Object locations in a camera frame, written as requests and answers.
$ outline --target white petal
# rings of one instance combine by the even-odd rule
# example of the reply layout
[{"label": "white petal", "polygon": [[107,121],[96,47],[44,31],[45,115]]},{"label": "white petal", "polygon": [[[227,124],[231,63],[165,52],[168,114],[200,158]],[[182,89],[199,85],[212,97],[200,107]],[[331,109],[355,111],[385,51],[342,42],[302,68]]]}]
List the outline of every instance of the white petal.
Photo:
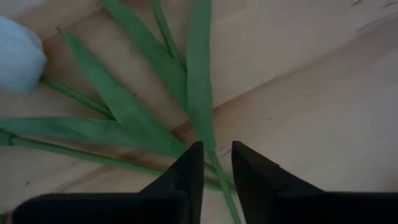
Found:
[{"label": "white petal", "polygon": [[31,30],[0,17],[0,88],[27,93],[37,86],[46,61]]}]

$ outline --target wooden surface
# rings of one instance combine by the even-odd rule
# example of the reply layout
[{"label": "wooden surface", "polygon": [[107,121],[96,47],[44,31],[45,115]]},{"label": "wooden surface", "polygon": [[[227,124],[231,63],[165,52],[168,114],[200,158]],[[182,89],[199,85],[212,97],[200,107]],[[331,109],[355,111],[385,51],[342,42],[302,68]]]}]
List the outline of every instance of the wooden surface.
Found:
[{"label": "wooden surface", "polygon": [[[377,22],[396,8],[381,11],[377,1],[355,7],[345,0],[214,2],[212,75],[223,165],[230,167],[231,141],[240,140],[326,190],[397,190],[398,22]],[[156,31],[148,5],[138,0],[127,4]],[[183,49],[187,3],[162,4]],[[156,74],[97,1],[44,0],[26,9],[12,17],[43,38],[48,75],[98,97],[55,31],[67,27],[166,125],[185,122]],[[359,39],[318,60],[354,38]],[[0,102],[7,105],[1,116],[101,117],[44,86],[29,96],[1,92]],[[189,124],[175,133],[187,144],[195,139]],[[172,162],[128,148],[68,144],[127,160]],[[0,178],[0,212],[38,194],[135,192],[154,179],[22,147],[0,150]],[[221,193],[205,191],[202,217],[203,223],[231,223]]]}]

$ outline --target black plastic part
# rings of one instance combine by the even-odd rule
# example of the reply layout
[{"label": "black plastic part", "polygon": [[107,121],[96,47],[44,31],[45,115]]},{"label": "black plastic part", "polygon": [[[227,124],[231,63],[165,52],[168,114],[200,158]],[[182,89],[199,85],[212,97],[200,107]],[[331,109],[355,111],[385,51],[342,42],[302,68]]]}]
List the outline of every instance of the black plastic part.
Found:
[{"label": "black plastic part", "polygon": [[203,145],[196,142],[139,193],[49,194],[24,202],[15,224],[198,224],[203,196]]},{"label": "black plastic part", "polygon": [[325,192],[241,142],[232,163],[247,224],[398,223],[397,193]]}]

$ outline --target flower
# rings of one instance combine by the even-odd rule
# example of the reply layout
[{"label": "flower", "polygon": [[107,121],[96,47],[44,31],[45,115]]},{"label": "flower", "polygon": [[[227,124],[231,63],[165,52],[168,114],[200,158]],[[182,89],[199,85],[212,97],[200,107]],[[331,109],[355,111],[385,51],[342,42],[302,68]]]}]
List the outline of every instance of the flower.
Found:
[{"label": "flower", "polygon": [[40,39],[28,28],[0,17],[0,88],[28,93],[47,61]]}]

